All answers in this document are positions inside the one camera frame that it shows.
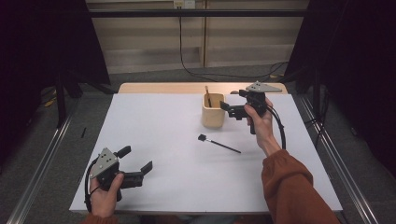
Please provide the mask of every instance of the black horizontal bar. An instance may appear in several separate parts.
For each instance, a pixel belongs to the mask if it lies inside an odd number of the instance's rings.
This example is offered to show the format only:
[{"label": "black horizontal bar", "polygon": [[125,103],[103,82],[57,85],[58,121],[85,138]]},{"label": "black horizontal bar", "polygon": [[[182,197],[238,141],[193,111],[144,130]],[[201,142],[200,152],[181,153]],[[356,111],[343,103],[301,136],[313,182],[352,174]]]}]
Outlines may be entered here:
[{"label": "black horizontal bar", "polygon": [[147,9],[147,10],[107,10],[91,9],[92,18],[133,18],[133,17],[304,17],[308,14],[323,13],[304,9]]}]

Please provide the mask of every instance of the brown sleeve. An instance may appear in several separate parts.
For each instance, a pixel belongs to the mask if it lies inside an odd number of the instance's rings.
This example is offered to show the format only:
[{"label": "brown sleeve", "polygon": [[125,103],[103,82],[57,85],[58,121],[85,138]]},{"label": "brown sleeve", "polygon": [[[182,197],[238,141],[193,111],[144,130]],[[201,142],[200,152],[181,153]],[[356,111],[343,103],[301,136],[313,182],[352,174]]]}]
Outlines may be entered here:
[{"label": "brown sleeve", "polygon": [[264,197],[276,224],[339,223],[313,188],[311,173],[287,150],[278,151],[262,163]]},{"label": "brown sleeve", "polygon": [[85,220],[83,220],[80,224],[117,224],[119,223],[119,219],[115,216],[112,217],[97,217],[92,213],[89,213]]}]

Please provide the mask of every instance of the pen holder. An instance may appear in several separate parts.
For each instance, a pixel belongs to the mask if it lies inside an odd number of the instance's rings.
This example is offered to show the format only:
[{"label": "pen holder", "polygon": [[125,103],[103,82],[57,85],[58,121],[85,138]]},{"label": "pen holder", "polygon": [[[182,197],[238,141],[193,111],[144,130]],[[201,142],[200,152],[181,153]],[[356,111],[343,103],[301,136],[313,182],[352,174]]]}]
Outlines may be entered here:
[{"label": "pen holder", "polygon": [[209,93],[209,105],[207,94],[202,101],[202,124],[206,128],[220,128],[224,123],[225,111],[220,108],[220,101],[225,102],[225,96],[220,93]]}]

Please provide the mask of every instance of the white table surface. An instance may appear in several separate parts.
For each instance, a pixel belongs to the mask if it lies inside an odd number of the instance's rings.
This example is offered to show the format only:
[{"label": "white table surface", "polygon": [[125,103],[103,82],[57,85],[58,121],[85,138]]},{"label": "white table surface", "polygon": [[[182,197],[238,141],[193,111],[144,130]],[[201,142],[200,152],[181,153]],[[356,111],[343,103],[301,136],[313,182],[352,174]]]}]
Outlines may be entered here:
[{"label": "white table surface", "polygon": [[[262,160],[265,154],[249,133],[247,121],[226,118],[220,129],[201,124],[202,94],[115,94],[90,161],[108,147],[115,152],[131,146],[120,159],[120,170],[139,171],[153,161],[143,187],[122,189],[117,212],[136,214],[255,214],[268,213],[262,192]],[[288,152],[314,176],[314,187],[333,211],[342,210],[318,153],[306,131],[297,107],[288,94],[267,97],[285,126]],[[230,105],[246,101],[226,95]],[[274,120],[274,132],[280,134]],[[198,140],[200,134],[232,152]],[[86,213],[84,181],[70,210]]]}]

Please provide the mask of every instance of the wall outlet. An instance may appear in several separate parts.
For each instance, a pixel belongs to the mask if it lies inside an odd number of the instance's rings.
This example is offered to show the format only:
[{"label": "wall outlet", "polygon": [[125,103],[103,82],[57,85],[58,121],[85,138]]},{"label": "wall outlet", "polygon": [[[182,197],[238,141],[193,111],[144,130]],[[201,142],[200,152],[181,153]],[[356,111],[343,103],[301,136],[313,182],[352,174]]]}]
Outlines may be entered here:
[{"label": "wall outlet", "polygon": [[184,0],[184,8],[195,9],[195,0]]},{"label": "wall outlet", "polygon": [[184,0],[174,0],[174,9],[184,8]]}]

